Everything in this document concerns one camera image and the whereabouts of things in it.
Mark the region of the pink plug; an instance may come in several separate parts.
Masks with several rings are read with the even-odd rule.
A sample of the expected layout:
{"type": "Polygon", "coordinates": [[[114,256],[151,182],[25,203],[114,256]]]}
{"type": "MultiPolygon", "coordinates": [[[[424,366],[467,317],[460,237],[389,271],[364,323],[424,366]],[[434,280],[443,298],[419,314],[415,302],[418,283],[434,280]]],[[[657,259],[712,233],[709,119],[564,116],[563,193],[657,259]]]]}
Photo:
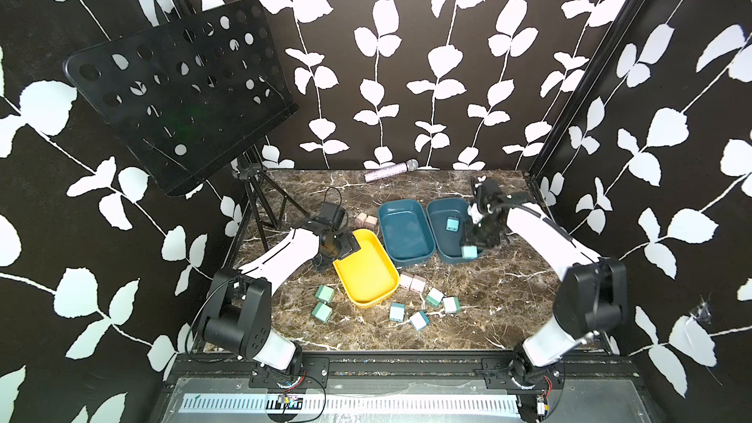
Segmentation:
{"type": "Polygon", "coordinates": [[[364,228],[367,218],[368,218],[368,215],[366,215],[366,213],[359,213],[354,219],[354,226],[356,228],[364,228]]]}
{"type": "Polygon", "coordinates": [[[411,279],[411,282],[410,282],[410,285],[409,285],[409,290],[413,291],[413,292],[416,292],[418,294],[422,294],[424,292],[425,288],[426,288],[426,283],[427,283],[427,281],[426,281],[426,279],[424,277],[419,276],[419,275],[415,275],[411,279]]]}
{"type": "Polygon", "coordinates": [[[378,218],[372,217],[372,215],[368,215],[363,225],[365,228],[368,228],[369,230],[376,231],[378,229],[378,218]]]}
{"type": "Polygon", "coordinates": [[[409,272],[402,272],[399,275],[399,285],[407,290],[411,288],[414,275],[409,272]]]}

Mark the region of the black tripod stand legs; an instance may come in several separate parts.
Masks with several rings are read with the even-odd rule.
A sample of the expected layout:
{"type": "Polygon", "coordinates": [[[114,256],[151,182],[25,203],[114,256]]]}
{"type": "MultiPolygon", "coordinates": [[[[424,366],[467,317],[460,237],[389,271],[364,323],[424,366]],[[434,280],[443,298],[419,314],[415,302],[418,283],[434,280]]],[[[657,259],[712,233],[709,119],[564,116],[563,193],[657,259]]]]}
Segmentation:
{"type": "Polygon", "coordinates": [[[248,208],[250,209],[251,216],[256,223],[260,242],[262,242],[262,246],[267,252],[270,250],[268,231],[280,231],[282,229],[283,221],[285,221],[285,212],[288,206],[298,210],[303,217],[309,217],[311,214],[301,204],[295,201],[294,198],[269,175],[266,167],[251,154],[244,152],[237,159],[237,162],[239,172],[236,178],[242,182],[245,188],[248,197],[248,208]],[[278,209],[272,207],[270,200],[268,200],[268,192],[264,190],[264,184],[270,188],[271,193],[276,193],[281,197],[280,207],[278,209]]]}

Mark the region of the black front mounting rail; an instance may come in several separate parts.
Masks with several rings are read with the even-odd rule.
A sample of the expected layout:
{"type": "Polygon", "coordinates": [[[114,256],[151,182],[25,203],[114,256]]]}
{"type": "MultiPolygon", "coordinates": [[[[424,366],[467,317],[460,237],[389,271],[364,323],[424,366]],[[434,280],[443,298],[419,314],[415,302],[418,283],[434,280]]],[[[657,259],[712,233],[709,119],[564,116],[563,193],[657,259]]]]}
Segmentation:
{"type": "Polygon", "coordinates": [[[642,380],[630,358],[599,350],[570,352],[560,362],[532,371],[520,380],[512,376],[513,356],[513,352],[501,350],[304,352],[305,383],[301,387],[332,390],[336,380],[351,385],[368,378],[411,382],[480,380],[486,390],[530,394],[549,388],[561,390],[576,380],[642,380]]]}

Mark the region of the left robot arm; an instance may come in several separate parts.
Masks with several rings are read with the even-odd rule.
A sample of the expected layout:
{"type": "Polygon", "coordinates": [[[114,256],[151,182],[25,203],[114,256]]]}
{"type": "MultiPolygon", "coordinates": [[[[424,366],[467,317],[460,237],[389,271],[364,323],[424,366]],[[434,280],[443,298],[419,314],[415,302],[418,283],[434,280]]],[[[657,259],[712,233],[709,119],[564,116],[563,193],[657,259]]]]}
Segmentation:
{"type": "Polygon", "coordinates": [[[275,371],[298,373],[302,352],[273,329],[272,297],[306,262],[328,266],[359,250],[352,230],[305,221],[256,260],[215,274],[193,325],[196,336],[275,371]]]}

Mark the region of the yellow storage tray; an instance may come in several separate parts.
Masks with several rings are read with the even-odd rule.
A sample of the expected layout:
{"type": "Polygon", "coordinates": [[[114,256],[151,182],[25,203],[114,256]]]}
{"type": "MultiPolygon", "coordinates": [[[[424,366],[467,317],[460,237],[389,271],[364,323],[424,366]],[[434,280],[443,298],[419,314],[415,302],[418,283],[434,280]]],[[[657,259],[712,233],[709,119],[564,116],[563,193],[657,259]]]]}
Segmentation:
{"type": "Polygon", "coordinates": [[[377,235],[368,229],[352,234],[360,249],[334,268],[351,302],[360,309],[369,309],[389,299],[400,285],[400,274],[377,235]]]}

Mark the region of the teal storage tray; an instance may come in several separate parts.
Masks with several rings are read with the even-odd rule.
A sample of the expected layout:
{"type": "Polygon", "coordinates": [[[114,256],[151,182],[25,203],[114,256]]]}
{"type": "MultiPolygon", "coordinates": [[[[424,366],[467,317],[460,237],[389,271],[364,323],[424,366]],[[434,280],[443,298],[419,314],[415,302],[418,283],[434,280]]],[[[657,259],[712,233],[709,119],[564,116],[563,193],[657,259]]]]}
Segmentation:
{"type": "Polygon", "coordinates": [[[436,250],[425,209],[415,200],[405,199],[383,204],[378,221],[384,247],[396,268],[424,264],[436,250]]]}
{"type": "MultiPolygon", "coordinates": [[[[436,243],[436,249],[439,258],[445,264],[472,262],[472,260],[464,260],[462,258],[460,246],[463,225],[466,221],[470,221],[467,211],[468,203],[462,198],[438,199],[432,201],[427,206],[427,217],[436,243]],[[448,217],[458,217],[460,219],[460,229],[458,232],[446,231],[446,220],[448,217]]],[[[478,253],[479,258],[483,250],[478,249],[478,253]]]]}

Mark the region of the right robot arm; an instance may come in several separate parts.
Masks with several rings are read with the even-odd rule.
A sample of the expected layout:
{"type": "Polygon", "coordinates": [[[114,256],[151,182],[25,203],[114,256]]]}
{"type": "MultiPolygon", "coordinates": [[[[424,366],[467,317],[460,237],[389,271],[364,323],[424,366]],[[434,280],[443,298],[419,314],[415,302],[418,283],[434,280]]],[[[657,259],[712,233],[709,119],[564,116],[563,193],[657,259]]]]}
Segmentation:
{"type": "Polygon", "coordinates": [[[464,245],[495,247],[510,232],[525,240],[560,280],[550,319],[518,352],[524,366],[555,364],[589,338],[626,321],[626,266],[577,241],[526,194],[476,194],[468,215],[464,245]]]}

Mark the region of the left teal storage tray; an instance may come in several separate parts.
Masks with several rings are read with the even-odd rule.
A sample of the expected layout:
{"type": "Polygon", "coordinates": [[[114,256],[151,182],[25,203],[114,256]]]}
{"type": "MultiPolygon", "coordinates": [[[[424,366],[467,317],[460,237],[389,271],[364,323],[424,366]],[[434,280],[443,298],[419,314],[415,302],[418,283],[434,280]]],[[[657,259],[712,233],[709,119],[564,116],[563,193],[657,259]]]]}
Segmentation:
{"type": "Polygon", "coordinates": [[[415,200],[405,199],[383,204],[378,221],[384,247],[396,268],[424,264],[436,250],[425,209],[415,200]]]}

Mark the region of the black perforated music stand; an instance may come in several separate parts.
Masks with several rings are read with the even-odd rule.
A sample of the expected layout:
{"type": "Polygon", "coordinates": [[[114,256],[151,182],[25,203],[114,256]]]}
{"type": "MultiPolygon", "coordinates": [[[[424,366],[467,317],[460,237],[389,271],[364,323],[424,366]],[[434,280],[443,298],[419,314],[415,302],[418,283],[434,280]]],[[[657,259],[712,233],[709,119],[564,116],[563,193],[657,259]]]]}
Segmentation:
{"type": "Polygon", "coordinates": [[[166,195],[185,195],[294,115],[259,0],[101,43],[67,78],[166,195]]]}

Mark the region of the right teal storage tray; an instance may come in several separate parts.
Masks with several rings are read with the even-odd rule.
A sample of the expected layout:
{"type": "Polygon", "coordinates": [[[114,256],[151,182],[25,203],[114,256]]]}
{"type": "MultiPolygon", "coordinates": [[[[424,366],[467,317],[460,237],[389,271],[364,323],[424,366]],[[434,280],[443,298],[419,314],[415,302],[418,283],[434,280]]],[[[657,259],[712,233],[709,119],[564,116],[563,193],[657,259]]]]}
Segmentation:
{"type": "MultiPolygon", "coordinates": [[[[470,221],[467,211],[468,203],[462,198],[438,199],[432,201],[427,206],[427,217],[436,243],[436,249],[439,258],[445,264],[472,262],[472,260],[464,260],[462,258],[460,246],[463,225],[466,221],[470,221]],[[448,217],[458,217],[460,219],[460,229],[458,232],[446,231],[446,220],[448,217]]],[[[478,249],[478,253],[479,258],[483,250],[478,249]]]]}

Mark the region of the green plug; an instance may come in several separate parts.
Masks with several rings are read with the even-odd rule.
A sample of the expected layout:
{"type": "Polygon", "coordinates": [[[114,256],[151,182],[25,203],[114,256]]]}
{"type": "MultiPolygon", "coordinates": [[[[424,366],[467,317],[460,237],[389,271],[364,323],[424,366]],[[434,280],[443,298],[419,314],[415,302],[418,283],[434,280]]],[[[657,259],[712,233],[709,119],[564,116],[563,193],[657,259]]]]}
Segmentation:
{"type": "Polygon", "coordinates": [[[417,311],[417,313],[413,313],[413,315],[409,317],[409,323],[416,331],[420,331],[430,324],[430,320],[424,311],[417,311]]]}
{"type": "Polygon", "coordinates": [[[448,217],[446,219],[446,231],[458,232],[460,229],[460,219],[458,217],[448,217]]]}
{"type": "Polygon", "coordinates": [[[440,307],[443,304],[445,294],[436,288],[431,288],[425,301],[430,307],[440,307]]]}
{"type": "Polygon", "coordinates": [[[461,311],[460,300],[458,297],[444,297],[443,306],[445,313],[448,315],[455,315],[461,311]]]}
{"type": "Polygon", "coordinates": [[[391,303],[389,319],[394,322],[403,322],[405,320],[405,305],[399,303],[391,303]]]}
{"type": "Polygon", "coordinates": [[[476,260],[478,258],[478,248],[476,246],[462,246],[461,254],[464,260],[476,260]]]}
{"type": "Polygon", "coordinates": [[[318,287],[318,289],[315,292],[315,297],[321,302],[326,305],[329,305],[334,298],[335,290],[327,285],[321,285],[318,287]]]}
{"type": "Polygon", "coordinates": [[[330,305],[319,302],[311,312],[311,316],[322,323],[327,323],[332,313],[333,309],[332,307],[330,307],[330,305]]]}

